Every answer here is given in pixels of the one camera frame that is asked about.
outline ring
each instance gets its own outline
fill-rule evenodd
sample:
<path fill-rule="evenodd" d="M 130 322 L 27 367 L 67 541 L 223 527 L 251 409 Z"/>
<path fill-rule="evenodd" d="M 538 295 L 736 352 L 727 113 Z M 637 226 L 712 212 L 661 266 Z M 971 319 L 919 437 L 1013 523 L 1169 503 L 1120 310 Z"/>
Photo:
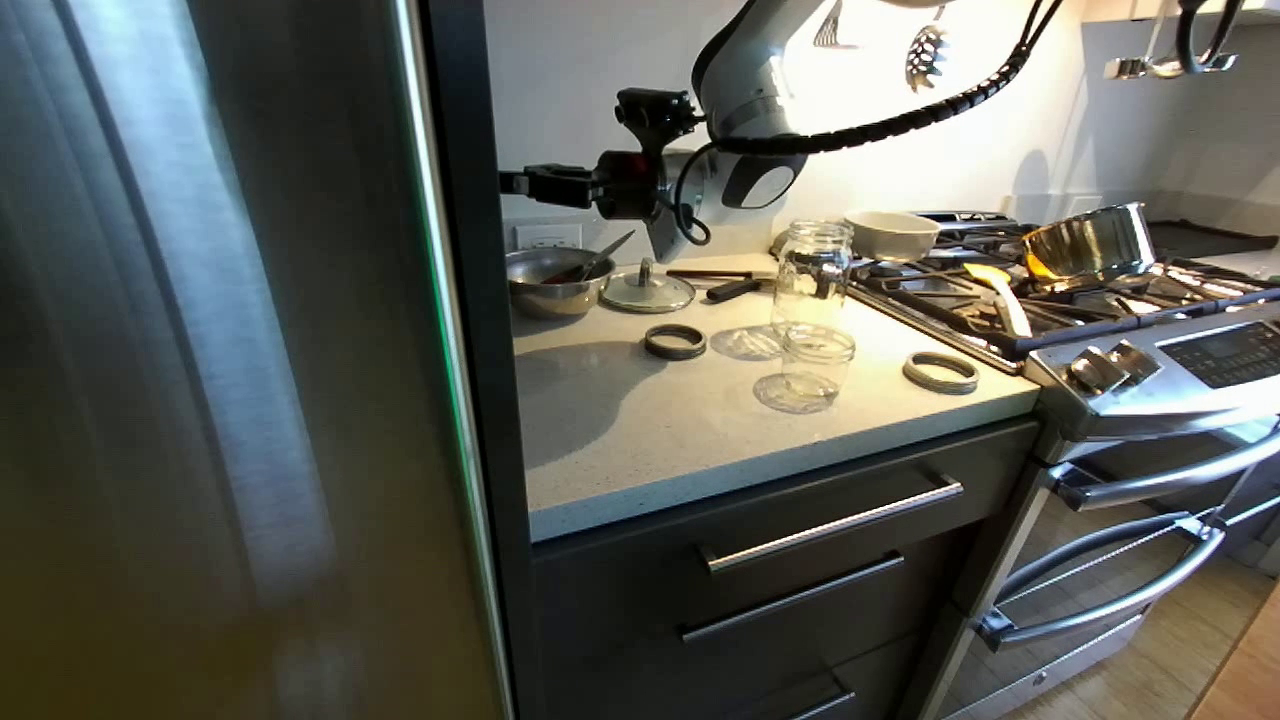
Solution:
<path fill-rule="evenodd" d="M 903 363 L 903 376 L 919 386 L 943 390 L 943 397 L 966 397 L 974 386 L 974 367 L 961 356 L 943 352 L 916 352 Z"/>
<path fill-rule="evenodd" d="M 645 333 L 645 352 L 663 358 L 694 358 L 706 352 L 706 341 L 690 322 L 654 322 Z"/>

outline oven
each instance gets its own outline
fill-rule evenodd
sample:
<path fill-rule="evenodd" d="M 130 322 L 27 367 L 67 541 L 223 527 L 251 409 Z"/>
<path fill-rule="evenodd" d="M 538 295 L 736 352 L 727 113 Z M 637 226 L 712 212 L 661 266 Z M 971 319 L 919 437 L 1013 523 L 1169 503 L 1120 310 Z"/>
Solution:
<path fill-rule="evenodd" d="M 1267 278 L 1164 255 L 1089 295 L 1022 293 L 1030 334 L 1007 334 L 993 295 L 943 263 L 867 277 L 854 295 L 1042 386 L 1029 486 L 974 592 L 940 608 L 950 633 L 913 717 L 1016 712 L 1120 652 L 1158 597 L 1276 510 Z"/>

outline white countertop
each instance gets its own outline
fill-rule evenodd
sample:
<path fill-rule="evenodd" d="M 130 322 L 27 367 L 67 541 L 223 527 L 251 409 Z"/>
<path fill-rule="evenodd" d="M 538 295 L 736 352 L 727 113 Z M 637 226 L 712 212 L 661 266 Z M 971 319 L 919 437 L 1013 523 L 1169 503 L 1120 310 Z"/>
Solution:
<path fill-rule="evenodd" d="M 768 484 L 802 469 L 886 450 L 961 426 L 1022 417 L 1036 384 L 978 367 L 971 397 L 940 397 L 899 376 L 913 352 L 950 352 L 854 299 L 817 303 L 854 334 L 854 358 L 829 370 L 841 398 L 785 417 L 750 397 L 775 358 L 654 358 L 652 322 L 719 329 L 768 319 L 768 295 L 690 303 L 668 315 L 591 307 L 576 322 L 516 322 L 520 431 L 531 541 Z"/>

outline dark cabinet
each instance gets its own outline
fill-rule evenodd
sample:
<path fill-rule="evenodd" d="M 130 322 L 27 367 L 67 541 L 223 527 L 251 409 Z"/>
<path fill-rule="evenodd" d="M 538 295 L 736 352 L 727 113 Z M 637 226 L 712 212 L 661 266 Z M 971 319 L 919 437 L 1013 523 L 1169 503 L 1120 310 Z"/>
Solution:
<path fill-rule="evenodd" d="M 538 544 L 543 717 L 886 717 L 1030 431 L 963 431 Z"/>

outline stainless steel refrigerator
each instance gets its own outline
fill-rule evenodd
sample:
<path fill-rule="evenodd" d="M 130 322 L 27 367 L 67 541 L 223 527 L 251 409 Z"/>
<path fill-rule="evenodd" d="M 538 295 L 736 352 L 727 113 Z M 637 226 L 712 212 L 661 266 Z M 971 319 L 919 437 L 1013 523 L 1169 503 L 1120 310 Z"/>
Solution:
<path fill-rule="evenodd" d="M 0 717 L 511 709 L 456 11 L 0 5 Z"/>

